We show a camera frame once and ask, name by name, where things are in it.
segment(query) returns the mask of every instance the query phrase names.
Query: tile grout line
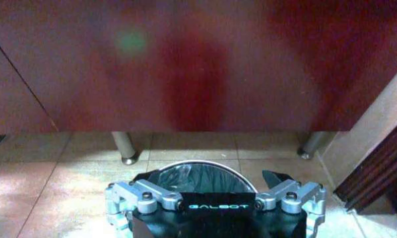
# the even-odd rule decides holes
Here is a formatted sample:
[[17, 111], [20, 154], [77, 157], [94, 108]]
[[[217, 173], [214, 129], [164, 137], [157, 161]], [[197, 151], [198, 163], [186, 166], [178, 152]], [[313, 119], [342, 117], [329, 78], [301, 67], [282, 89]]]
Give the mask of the tile grout line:
[[153, 148], [153, 140], [154, 140], [154, 133], [152, 133], [152, 138], [150, 138], [150, 148], [149, 148], [149, 151], [148, 151], [148, 159], [146, 159], [145, 172], [148, 172], [148, 166], [149, 166], [149, 164], [150, 164], [152, 148]]
[[70, 133], [69, 138], [68, 138], [68, 141], [66, 141], [66, 143], [65, 143], [65, 145], [64, 145], [64, 147], [62, 147], [62, 150], [61, 150], [61, 152], [60, 152], [60, 154], [58, 154], [58, 157], [57, 157], [57, 160], [56, 160], [54, 167], [53, 167], [52, 172], [50, 172], [50, 174], [49, 174], [49, 176], [48, 176], [48, 178], [46, 178], [46, 180], [45, 180], [45, 184], [44, 184], [44, 186], [42, 186], [42, 189], [41, 189], [41, 191], [40, 191], [40, 194], [38, 194], [38, 196], [37, 196], [37, 198], [36, 198], [36, 200], [34, 200], [34, 203], [33, 203], [33, 205], [32, 205], [30, 211], [29, 211], [29, 213], [28, 213], [28, 216], [26, 216], [26, 219], [25, 219], [25, 221], [24, 221], [24, 224], [21, 225], [21, 228], [20, 228], [20, 230], [18, 230], [18, 233], [17, 233], [16, 238], [18, 238], [18, 236], [20, 236], [20, 234], [21, 234], [21, 231], [22, 231], [22, 229], [24, 229], [24, 227], [25, 227], [25, 225], [26, 225], [26, 222], [28, 222], [28, 219], [29, 219], [29, 217], [30, 217], [33, 208], [34, 208], [34, 206], [37, 205], [37, 202], [38, 202], [38, 200], [40, 200], [41, 194], [42, 194], [44, 189], [45, 189], [45, 187], [46, 187], [48, 181], [49, 181], [49, 179], [50, 179], [50, 177], [52, 177], [52, 175], [53, 175], [53, 173], [54, 173], [54, 170], [56, 170], [56, 167], [57, 167], [57, 164], [58, 164], [58, 159], [60, 159], [60, 157], [62, 156], [64, 151], [66, 150], [66, 147], [68, 147], [68, 145], [69, 145], [69, 142], [70, 142], [70, 139], [72, 139], [72, 135], [73, 135], [73, 133]]
[[366, 234], [365, 234], [365, 232], [364, 232], [364, 229], [362, 229], [362, 227], [361, 227], [361, 225], [360, 225], [360, 223], [358, 223], [358, 221], [357, 221], [357, 217], [356, 217], [357, 214], [354, 214], [354, 212], [353, 212], [353, 213], [352, 213], [352, 216], [353, 216], [353, 218], [354, 218], [354, 222], [356, 222], [356, 224], [357, 224], [358, 230], [360, 230], [360, 232], [361, 232], [364, 238], [366, 238]]
[[238, 172], [240, 172], [240, 174], [242, 174], [242, 171], [241, 171], [241, 163], [240, 163], [240, 153], [238, 153], [238, 143], [237, 143], [237, 137], [236, 137], [236, 135], [233, 134], [232, 135], [232, 137], [233, 137], [233, 143], [234, 143], [234, 146], [236, 146], [236, 152], [237, 152], [237, 162], [238, 162]]
[[237, 160], [240, 160], [237, 137], [236, 137], [234, 134], [232, 135], [232, 137], [233, 137], [233, 144], [234, 144], [234, 146], [236, 146]]
[[332, 178], [332, 176], [330, 176], [330, 173], [329, 173], [329, 171], [328, 171], [326, 165], [325, 165], [325, 163], [324, 163], [324, 160], [322, 160], [322, 158], [321, 158], [321, 156], [320, 156], [318, 151], [316, 151], [314, 155], [316, 155], [316, 157], [317, 157], [318, 163], [322, 165], [322, 170], [324, 170], [325, 176], [326, 176], [326, 178], [328, 178], [328, 182], [329, 182], [329, 184], [330, 184], [330, 186], [332, 186], [332, 189], [336, 189], [336, 185], [334, 185], [334, 182], [333, 182], [333, 178]]

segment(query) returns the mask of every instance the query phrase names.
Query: floor tile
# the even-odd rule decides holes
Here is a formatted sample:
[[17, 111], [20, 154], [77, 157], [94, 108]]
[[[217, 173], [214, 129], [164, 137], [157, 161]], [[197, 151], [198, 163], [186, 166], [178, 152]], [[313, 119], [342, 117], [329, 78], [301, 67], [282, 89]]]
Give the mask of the floor tile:
[[0, 143], [0, 162], [57, 161], [70, 134], [8, 135]]
[[241, 133], [234, 138], [240, 159], [298, 158], [296, 133]]
[[153, 135], [150, 160], [237, 159], [229, 133], [157, 133]]
[[[138, 160], [148, 160], [150, 138], [149, 133], [130, 133], [133, 146], [140, 153]], [[110, 132], [76, 132], [58, 161], [120, 161]]]
[[104, 189], [145, 172], [146, 163], [60, 162], [20, 237], [116, 237], [105, 221]]
[[[161, 167], [178, 162], [182, 160], [162, 160], [162, 161], [149, 161], [148, 164], [148, 169], [146, 171], [152, 171], [156, 169], [160, 169]], [[236, 170], [237, 172], [240, 172], [240, 164], [238, 164], [238, 160], [209, 160], [212, 162], [217, 162], [228, 167], [230, 167], [233, 170]]]
[[353, 214], [346, 213], [332, 196], [326, 199], [325, 222], [317, 228], [317, 238], [365, 238]]
[[368, 238], [397, 238], [397, 215], [354, 215]]
[[0, 163], [0, 237], [16, 237], [54, 162]]

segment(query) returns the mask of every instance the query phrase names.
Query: screw head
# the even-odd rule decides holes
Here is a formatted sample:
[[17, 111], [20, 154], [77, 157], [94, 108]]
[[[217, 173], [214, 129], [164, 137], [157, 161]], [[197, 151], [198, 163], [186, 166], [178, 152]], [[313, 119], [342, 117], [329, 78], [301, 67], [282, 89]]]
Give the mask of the screw head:
[[152, 200], [153, 194], [150, 192], [144, 192], [142, 193], [142, 200]]
[[256, 210], [261, 211], [264, 209], [264, 203], [261, 200], [254, 201], [254, 208]]
[[285, 198], [288, 200], [296, 200], [297, 199], [297, 193], [294, 193], [294, 192], [286, 192]]

